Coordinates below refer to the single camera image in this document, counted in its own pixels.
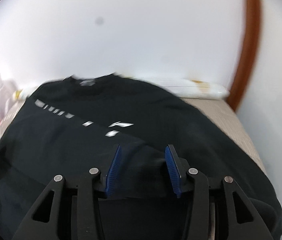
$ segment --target black t-shirt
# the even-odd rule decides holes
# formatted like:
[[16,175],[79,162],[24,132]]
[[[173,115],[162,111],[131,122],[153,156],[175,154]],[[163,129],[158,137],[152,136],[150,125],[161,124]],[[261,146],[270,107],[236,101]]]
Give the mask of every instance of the black t-shirt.
[[[116,187],[121,200],[100,202],[107,239],[180,236],[187,203],[171,194],[163,154],[168,144],[207,176],[234,177],[274,239],[280,238],[281,206],[249,156],[198,109],[161,88],[115,75],[49,82],[26,101],[0,141],[7,147],[0,160],[1,234],[11,238],[54,175],[89,170],[114,143],[126,152]],[[16,205],[9,194],[23,201]],[[17,215],[7,222],[8,212]],[[148,231],[136,234],[145,221]]]

